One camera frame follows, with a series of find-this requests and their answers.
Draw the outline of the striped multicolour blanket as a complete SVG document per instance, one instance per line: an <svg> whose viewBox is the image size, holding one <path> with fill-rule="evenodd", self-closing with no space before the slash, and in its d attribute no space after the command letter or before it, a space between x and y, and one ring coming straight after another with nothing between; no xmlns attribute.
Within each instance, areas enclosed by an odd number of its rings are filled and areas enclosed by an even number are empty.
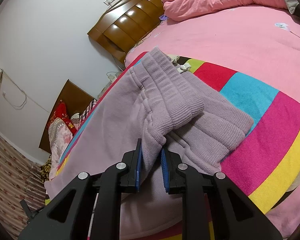
<svg viewBox="0 0 300 240"><path fill-rule="evenodd" d="M166 193L163 145L199 172L224 172L267 213L300 172L300 103L270 85L195 59L141 54L80 126L45 183L54 198L81 172L98 174L142 141L141 189L121 204L121 239L147 237L182 220Z"/></svg>

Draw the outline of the floral covered nightstand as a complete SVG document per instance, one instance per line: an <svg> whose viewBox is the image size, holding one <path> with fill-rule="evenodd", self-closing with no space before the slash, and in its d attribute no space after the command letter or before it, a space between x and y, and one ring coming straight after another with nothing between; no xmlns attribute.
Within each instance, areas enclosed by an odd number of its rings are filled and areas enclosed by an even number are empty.
<svg viewBox="0 0 300 240"><path fill-rule="evenodd" d="M104 96L104 94L106 94L106 92L111 89L111 87L113 87L113 85L115 84L115 82L118 80L119 78L116 77L115 79L110 80L105 86L104 88L101 90L101 92L98 94L96 100L99 101L102 96Z"/></svg>

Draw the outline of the yellow black patterned cloth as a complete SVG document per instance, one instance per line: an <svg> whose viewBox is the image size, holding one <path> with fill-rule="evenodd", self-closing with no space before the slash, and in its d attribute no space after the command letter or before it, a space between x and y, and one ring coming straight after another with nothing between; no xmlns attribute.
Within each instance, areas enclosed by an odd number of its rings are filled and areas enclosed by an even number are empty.
<svg viewBox="0 0 300 240"><path fill-rule="evenodd" d="M50 171L51 171L51 155L49 155L46 163L43 164L42 166L40 166L39 173L40 173L40 178L43 183L45 183L46 181L49 181Z"/></svg>

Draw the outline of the red plaid folded cloth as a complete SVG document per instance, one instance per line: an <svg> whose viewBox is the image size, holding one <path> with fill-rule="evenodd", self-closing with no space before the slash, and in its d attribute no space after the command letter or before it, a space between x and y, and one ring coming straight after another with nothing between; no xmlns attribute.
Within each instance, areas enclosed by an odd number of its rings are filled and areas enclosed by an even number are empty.
<svg viewBox="0 0 300 240"><path fill-rule="evenodd" d="M93 108L95 107L96 103L97 103L97 100L93 99L89 103L89 105L86 107L86 109L82 112L82 114L79 116L79 128L83 125L83 122L88 117L88 115L90 114L90 112L93 110Z"/></svg>

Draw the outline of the red floral pillow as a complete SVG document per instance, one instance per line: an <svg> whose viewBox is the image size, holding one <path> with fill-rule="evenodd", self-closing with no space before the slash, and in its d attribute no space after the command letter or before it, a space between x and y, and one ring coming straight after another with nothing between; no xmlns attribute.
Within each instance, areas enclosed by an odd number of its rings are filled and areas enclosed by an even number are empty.
<svg viewBox="0 0 300 240"><path fill-rule="evenodd" d="M48 123L46 125L46 129L49 129L50 125L54 122L55 119L60 118L64 121L68 129L70 129L70 132L75 135L77 132L77 128L74 126L72 121L70 120L67 111L66 111L66 104L63 100L60 100L56 110L53 112L52 116L48 120Z"/></svg>

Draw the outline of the wall power socket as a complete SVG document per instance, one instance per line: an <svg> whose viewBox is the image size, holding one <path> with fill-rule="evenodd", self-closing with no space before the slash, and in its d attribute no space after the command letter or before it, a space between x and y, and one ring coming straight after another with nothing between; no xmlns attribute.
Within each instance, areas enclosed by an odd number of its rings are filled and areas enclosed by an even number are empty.
<svg viewBox="0 0 300 240"><path fill-rule="evenodd" d="M111 6L111 4L114 2L115 0L104 0L104 4L107 6Z"/></svg>

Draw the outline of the dark brown wooden headboard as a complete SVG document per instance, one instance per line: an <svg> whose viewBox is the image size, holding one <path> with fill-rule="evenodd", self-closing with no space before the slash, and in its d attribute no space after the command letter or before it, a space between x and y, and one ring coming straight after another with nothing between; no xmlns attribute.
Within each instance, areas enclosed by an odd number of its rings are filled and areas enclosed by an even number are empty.
<svg viewBox="0 0 300 240"><path fill-rule="evenodd" d="M83 89L79 88L77 85L75 85L70 80L67 80L64 84L61 92L59 93L59 96L57 100L55 101L55 104L49 114L49 117L47 119L47 122L44 126L42 138L39 143L39 148L41 150L44 150L48 154L51 153L50 150L50 141L49 141L49 134L48 134L48 124L50 122L50 119L53 117L54 112L58 108L59 103L62 101L65 104L65 110L68 114L68 117L70 118L75 113L82 114L83 111L88 107L89 103L94 98L85 92Z"/></svg>

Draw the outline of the pink bed sheet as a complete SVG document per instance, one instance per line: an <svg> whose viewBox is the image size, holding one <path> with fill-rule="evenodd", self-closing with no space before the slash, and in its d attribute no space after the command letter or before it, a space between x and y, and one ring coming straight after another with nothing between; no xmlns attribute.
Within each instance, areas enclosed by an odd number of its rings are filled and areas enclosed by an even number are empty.
<svg viewBox="0 0 300 240"><path fill-rule="evenodd" d="M253 118L222 171L289 237L300 224L300 23L255 5L168 20L125 64L153 47L187 57L196 76Z"/></svg>

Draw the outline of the glossy brown wooden headboard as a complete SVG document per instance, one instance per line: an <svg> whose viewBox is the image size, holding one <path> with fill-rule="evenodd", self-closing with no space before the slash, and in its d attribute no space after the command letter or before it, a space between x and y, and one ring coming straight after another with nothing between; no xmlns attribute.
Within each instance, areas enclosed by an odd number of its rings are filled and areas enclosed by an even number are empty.
<svg viewBox="0 0 300 240"><path fill-rule="evenodd" d="M128 52L159 25L163 14L161 0L119 0L100 17L88 36L124 63Z"/></svg>

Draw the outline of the pink floral pillow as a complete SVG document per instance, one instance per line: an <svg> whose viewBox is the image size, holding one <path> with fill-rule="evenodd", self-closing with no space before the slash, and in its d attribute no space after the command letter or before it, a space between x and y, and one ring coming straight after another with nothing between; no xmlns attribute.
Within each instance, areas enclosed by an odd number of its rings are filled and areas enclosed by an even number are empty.
<svg viewBox="0 0 300 240"><path fill-rule="evenodd" d="M56 118L48 129L50 150L51 150L51 170L49 180L53 180L57 175L57 167L59 165L62 154L69 145L73 135L61 118Z"/></svg>

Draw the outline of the striped floral curtain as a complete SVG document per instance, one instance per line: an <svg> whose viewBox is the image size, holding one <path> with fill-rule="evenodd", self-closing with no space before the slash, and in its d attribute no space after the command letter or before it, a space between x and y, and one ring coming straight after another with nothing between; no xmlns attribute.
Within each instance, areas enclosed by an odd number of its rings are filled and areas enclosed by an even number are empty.
<svg viewBox="0 0 300 240"><path fill-rule="evenodd" d="M13 239L18 238L28 221L20 201L24 199L31 210L45 205L39 170L38 164L0 136L0 223Z"/></svg>

